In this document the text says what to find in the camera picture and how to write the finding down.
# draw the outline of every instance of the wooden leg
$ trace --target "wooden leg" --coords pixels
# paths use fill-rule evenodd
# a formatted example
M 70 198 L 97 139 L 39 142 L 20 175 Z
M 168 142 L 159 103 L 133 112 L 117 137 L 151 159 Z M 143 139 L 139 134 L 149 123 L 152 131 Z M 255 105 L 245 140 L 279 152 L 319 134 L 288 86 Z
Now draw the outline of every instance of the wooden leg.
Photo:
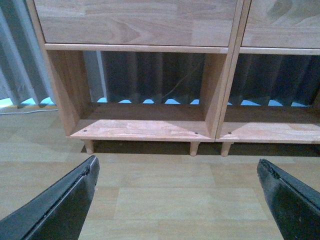
M 234 144 L 234 142 L 223 142 L 222 143 L 222 149 L 221 149 L 221 156 L 227 157 L 229 154 L 229 150 L 231 145 Z
M 93 154 L 94 149 L 94 141 L 93 140 L 82 140 L 84 142 L 84 146 L 87 154 Z
M 190 155 L 192 157 L 197 155 L 199 144 L 200 142 L 197 141 L 190 142 Z

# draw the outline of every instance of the wooden shelf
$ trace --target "wooden shelf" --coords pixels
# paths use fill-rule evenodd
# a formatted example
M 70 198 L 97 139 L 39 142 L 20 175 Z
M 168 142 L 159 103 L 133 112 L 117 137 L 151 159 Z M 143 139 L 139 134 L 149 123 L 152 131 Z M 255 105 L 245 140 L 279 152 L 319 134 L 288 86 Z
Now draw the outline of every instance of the wooden shelf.
M 46 50 L 227 54 L 228 47 L 45 43 Z
M 275 55 L 320 55 L 320 49 L 312 48 L 277 48 L 277 47 L 241 47 L 241 54 Z
M 214 142 L 199 105 L 93 103 L 69 137 Z
M 308 107 L 228 106 L 216 142 L 319 144 L 320 113 Z

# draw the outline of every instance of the drawer front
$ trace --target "drawer front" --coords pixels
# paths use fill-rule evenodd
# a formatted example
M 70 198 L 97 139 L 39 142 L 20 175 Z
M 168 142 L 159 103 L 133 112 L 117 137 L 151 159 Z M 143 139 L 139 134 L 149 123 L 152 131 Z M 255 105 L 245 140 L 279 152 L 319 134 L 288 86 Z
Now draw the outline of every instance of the drawer front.
M 242 46 L 320 49 L 320 0 L 252 0 Z
M 237 0 L 34 0 L 47 43 L 227 47 Z

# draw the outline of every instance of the gray curtain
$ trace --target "gray curtain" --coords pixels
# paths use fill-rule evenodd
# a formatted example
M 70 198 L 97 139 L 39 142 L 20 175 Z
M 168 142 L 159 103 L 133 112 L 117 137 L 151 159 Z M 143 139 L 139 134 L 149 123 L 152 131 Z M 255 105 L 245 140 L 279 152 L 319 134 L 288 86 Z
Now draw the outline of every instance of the gray curtain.
M 320 88 L 320 56 L 240 54 L 229 102 L 311 105 Z
M 204 54 L 86 51 L 84 59 L 93 102 L 190 104 L 200 97 Z
M 54 101 L 26 3 L 0 0 L 0 99 Z

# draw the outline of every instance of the wooden floor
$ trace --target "wooden floor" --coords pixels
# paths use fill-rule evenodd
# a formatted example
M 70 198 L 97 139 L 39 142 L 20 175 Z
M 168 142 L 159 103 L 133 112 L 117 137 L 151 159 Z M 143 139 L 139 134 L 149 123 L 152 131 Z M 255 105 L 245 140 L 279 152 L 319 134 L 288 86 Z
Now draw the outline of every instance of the wooden floor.
M 0 116 L 0 128 L 0 218 L 88 158 L 80 140 L 64 137 L 57 112 Z M 220 147 L 202 143 L 191 157 L 188 143 L 97 142 L 100 173 L 79 239 L 283 239 L 257 163 L 266 158 L 320 191 L 319 150 L 241 143 L 221 157 Z

